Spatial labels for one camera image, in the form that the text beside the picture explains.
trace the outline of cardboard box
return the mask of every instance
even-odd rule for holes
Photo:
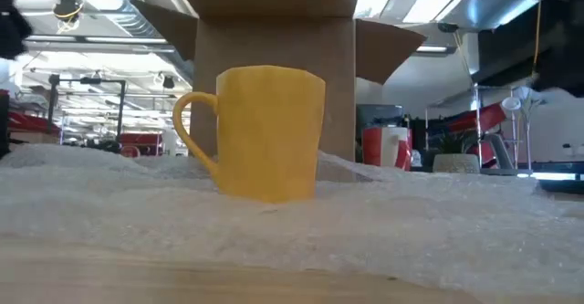
[[[58,136],[45,134],[41,132],[11,132],[11,140],[22,141],[24,143],[45,143],[45,144],[58,144]],[[16,150],[19,144],[10,143],[10,151]]]
[[[184,59],[193,90],[215,93],[223,71],[251,65],[307,70],[327,82],[320,149],[354,160],[355,77],[383,84],[425,40],[379,20],[353,20],[357,0],[188,0],[200,18],[134,2]],[[191,134],[216,154],[216,117],[191,107]]]

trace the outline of mug handle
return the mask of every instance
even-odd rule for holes
[[[213,94],[207,94],[202,92],[193,92],[183,95],[180,99],[176,101],[174,109],[172,110],[172,123],[174,124],[174,129],[177,134],[184,142],[186,147],[201,160],[204,167],[209,171],[211,176],[215,178],[219,172],[219,166],[216,162],[212,161],[208,155],[206,155],[203,150],[191,139],[189,134],[183,125],[183,110],[189,103],[201,102],[210,105],[213,108],[215,115],[217,114],[217,97]]]

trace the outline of bubble wrap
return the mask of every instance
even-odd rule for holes
[[[535,194],[533,180],[405,173],[325,153],[318,179],[315,200],[260,204],[219,194],[191,158],[25,146],[0,161],[0,234],[473,294],[584,293],[584,204]]]

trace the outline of yellow mug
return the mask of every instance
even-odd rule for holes
[[[182,113],[191,102],[206,103],[217,115],[219,163],[184,129]],[[284,203],[314,196],[324,106],[325,82],[317,76],[241,67],[217,77],[217,95],[193,92],[178,99],[172,121],[223,193]]]

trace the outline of wooden table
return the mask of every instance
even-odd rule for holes
[[[542,300],[537,302],[558,303],[557,299]],[[517,299],[501,298],[496,302],[516,303]],[[4,237],[0,238],[0,303],[474,304],[479,301],[463,292],[423,288],[395,278],[169,263],[90,246]]]

